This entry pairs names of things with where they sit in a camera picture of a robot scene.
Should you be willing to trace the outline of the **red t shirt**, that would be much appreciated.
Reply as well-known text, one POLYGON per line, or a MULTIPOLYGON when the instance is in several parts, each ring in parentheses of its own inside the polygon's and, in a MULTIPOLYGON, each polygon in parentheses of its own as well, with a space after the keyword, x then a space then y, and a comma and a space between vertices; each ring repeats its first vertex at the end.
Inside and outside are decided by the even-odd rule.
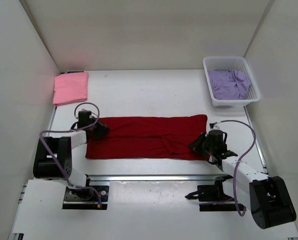
POLYGON ((100 122, 109 127, 109 132, 87 143, 85 157, 91 160, 203 160, 189 145, 206 131, 207 120, 205 114, 103 117, 100 122))

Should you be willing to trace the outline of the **pink t shirt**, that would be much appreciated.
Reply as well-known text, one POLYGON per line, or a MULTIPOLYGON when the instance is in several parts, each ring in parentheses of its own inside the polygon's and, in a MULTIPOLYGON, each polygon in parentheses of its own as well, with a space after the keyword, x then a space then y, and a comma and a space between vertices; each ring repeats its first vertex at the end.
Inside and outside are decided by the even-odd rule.
POLYGON ((62 106, 88 99, 88 72, 66 73, 54 79, 53 104, 62 106))

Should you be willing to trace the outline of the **lavender t shirt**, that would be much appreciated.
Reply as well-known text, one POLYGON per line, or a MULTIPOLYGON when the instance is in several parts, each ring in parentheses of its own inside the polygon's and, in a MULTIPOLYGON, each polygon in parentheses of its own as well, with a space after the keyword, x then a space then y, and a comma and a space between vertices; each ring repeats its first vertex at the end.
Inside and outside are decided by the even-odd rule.
POLYGON ((239 70, 227 72, 210 70, 207 72, 212 93, 217 100, 243 100, 247 97, 251 81, 239 70))

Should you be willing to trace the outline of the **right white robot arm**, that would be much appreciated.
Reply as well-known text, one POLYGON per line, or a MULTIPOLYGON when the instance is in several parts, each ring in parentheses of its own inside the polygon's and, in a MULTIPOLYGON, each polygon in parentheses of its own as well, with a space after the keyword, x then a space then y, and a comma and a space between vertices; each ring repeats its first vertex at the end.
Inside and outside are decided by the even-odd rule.
POLYGON ((235 152, 228 150, 227 136, 222 130, 210 130, 189 144, 194 153, 208 157, 208 163, 224 174, 216 177, 212 185, 198 185, 186 199, 198 200, 202 212, 249 210, 261 229, 294 222, 297 214, 285 181, 239 160, 235 152))

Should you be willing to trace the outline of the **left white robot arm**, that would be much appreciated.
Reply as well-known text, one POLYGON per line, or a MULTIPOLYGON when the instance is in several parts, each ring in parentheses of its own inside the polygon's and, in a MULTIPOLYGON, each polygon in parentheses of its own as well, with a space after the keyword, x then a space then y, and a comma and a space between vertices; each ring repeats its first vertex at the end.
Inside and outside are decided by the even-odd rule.
POLYGON ((85 145, 92 139, 107 135, 110 128, 99 121, 90 110, 78 112, 77 121, 68 131, 52 131, 53 134, 65 134, 61 137, 43 136, 38 140, 33 175, 36 179, 59 182, 71 189, 82 200, 89 200, 94 188, 88 184, 88 176, 74 169, 72 150, 85 145))

